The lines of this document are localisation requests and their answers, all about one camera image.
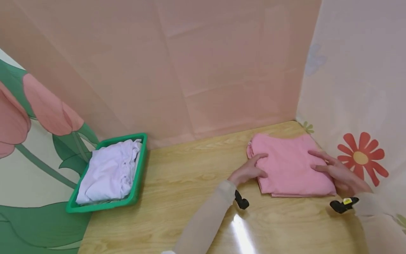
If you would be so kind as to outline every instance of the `yellow flower center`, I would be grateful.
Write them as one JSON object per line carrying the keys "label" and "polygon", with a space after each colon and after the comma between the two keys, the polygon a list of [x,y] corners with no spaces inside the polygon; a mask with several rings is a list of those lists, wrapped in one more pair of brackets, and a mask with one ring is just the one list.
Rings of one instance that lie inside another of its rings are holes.
{"label": "yellow flower center", "polygon": [[366,156],[364,153],[361,153],[360,151],[356,151],[352,157],[354,157],[354,161],[360,165],[368,163],[368,156]]}

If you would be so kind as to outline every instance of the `table surface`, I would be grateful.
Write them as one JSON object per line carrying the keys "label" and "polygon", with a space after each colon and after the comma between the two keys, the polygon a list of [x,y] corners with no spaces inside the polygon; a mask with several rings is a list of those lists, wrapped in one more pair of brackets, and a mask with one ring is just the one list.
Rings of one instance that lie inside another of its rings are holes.
{"label": "table surface", "polygon": [[[291,121],[152,150],[138,204],[94,212],[79,253],[170,250],[216,186],[247,160],[247,143],[258,132],[279,138],[306,133]],[[367,253],[354,213],[329,210],[334,197],[272,198],[260,193],[255,180],[239,191],[250,206],[242,211],[233,204],[208,253]]]}

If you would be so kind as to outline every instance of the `folded pink shirt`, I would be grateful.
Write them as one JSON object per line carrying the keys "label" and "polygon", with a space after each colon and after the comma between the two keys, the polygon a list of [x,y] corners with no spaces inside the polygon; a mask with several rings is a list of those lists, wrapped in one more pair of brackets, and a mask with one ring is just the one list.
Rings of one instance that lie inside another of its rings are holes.
{"label": "folded pink shirt", "polygon": [[257,167],[268,173],[258,178],[261,193],[272,197],[313,197],[336,195],[331,177],[313,170],[310,165],[326,165],[324,160],[307,153],[318,150],[310,135],[295,139],[278,139],[265,134],[254,135],[247,147],[248,158],[267,153]]}

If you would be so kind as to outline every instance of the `green tray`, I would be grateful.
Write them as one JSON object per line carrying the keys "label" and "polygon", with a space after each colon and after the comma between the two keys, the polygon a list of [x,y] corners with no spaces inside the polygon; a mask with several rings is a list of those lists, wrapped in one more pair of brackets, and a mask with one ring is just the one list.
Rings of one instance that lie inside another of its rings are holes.
{"label": "green tray", "polygon": [[126,141],[128,139],[131,139],[133,141],[136,139],[141,139],[142,144],[143,144],[141,147],[141,151],[140,151],[140,160],[138,161],[137,170],[135,172],[134,182],[133,182],[130,193],[121,200],[115,200],[115,201],[111,201],[109,203],[78,205],[76,203],[76,197],[78,196],[80,183],[82,182],[82,179],[85,176],[87,169],[89,168],[89,164],[88,164],[86,169],[84,170],[82,177],[80,178],[78,184],[76,185],[76,188],[73,191],[68,204],[66,205],[67,213],[87,213],[87,212],[93,212],[93,211],[99,211],[99,210],[106,210],[106,209],[111,209],[111,208],[119,207],[119,206],[129,206],[129,205],[135,204],[138,201],[139,196],[140,196],[140,188],[141,188],[143,175],[144,175],[147,153],[148,153],[147,134],[137,133],[137,134],[131,134],[131,135],[122,136],[122,137],[115,137],[112,139],[106,139],[97,145],[96,150],[99,150],[102,147],[116,144],[118,142]]}

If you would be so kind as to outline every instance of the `black clip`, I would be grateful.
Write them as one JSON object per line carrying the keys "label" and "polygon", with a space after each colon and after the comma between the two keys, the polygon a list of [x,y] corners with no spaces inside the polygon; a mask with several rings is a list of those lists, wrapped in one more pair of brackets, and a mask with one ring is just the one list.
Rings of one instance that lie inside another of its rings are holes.
{"label": "black clip", "polygon": [[334,209],[339,214],[346,212],[347,210],[352,209],[352,205],[357,203],[359,198],[351,197],[351,198],[344,198],[342,202],[334,200],[330,202],[331,208]]}
{"label": "black clip", "polygon": [[237,190],[235,190],[235,200],[237,201],[238,207],[240,207],[242,210],[245,210],[248,206],[250,206],[248,200],[242,198]]}

